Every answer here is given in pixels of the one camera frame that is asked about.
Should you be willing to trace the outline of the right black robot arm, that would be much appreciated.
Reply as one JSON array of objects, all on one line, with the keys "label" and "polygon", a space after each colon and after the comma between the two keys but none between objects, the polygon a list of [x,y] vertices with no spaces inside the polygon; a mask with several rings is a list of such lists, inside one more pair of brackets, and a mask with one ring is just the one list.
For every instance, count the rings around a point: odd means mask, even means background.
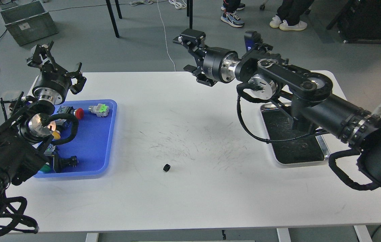
[{"label": "right black robot arm", "polygon": [[348,144],[348,150],[328,158],[329,167],[344,184],[358,191],[381,188],[381,117],[333,94],[333,82],[326,75],[291,65],[272,53],[272,46],[256,31],[245,33],[242,57],[233,50],[207,46],[205,38],[204,32],[185,29],[173,42],[195,59],[196,65],[184,70],[198,83],[212,87],[240,81],[237,115],[248,134],[240,99],[272,103],[288,118],[292,130],[306,132],[302,138],[330,133]]}]

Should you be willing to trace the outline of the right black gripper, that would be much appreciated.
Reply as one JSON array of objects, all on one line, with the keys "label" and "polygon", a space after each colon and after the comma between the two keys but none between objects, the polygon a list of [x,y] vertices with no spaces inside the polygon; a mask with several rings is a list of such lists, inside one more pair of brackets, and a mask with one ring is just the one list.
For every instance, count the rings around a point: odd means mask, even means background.
[{"label": "right black gripper", "polygon": [[238,65],[236,51],[220,47],[207,47],[206,34],[195,29],[185,29],[172,42],[183,46],[195,60],[203,60],[202,67],[184,66],[184,71],[196,77],[196,81],[209,87],[217,82],[229,83],[235,79]]}]

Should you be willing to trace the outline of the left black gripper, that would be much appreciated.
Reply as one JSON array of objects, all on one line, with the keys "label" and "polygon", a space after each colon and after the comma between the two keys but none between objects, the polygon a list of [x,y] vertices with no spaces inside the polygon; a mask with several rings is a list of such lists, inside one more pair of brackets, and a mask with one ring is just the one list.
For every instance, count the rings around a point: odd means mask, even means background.
[{"label": "left black gripper", "polygon": [[[32,95],[38,100],[45,99],[54,105],[60,105],[66,100],[69,89],[73,94],[80,93],[87,78],[81,73],[81,62],[76,64],[77,70],[73,72],[67,72],[66,69],[57,64],[51,54],[53,44],[54,41],[48,44],[35,45],[31,49],[31,56],[26,59],[26,62],[29,67],[54,72],[40,73],[38,75],[32,88]],[[72,79],[76,79],[77,82],[72,84]]]}]

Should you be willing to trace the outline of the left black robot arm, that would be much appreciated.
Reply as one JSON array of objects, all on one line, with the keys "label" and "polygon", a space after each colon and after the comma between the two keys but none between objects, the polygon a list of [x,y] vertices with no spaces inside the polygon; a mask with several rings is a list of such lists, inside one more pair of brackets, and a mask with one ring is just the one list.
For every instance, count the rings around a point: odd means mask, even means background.
[{"label": "left black robot arm", "polygon": [[9,100],[11,116],[0,126],[0,236],[11,231],[38,233],[37,221],[24,215],[27,199],[7,197],[6,189],[27,181],[50,162],[44,154],[49,145],[67,144],[78,133],[78,111],[54,111],[69,91],[81,92],[87,78],[81,73],[82,63],[73,72],[57,64],[51,54],[53,44],[32,48],[27,65],[40,69],[32,95],[22,92]]}]

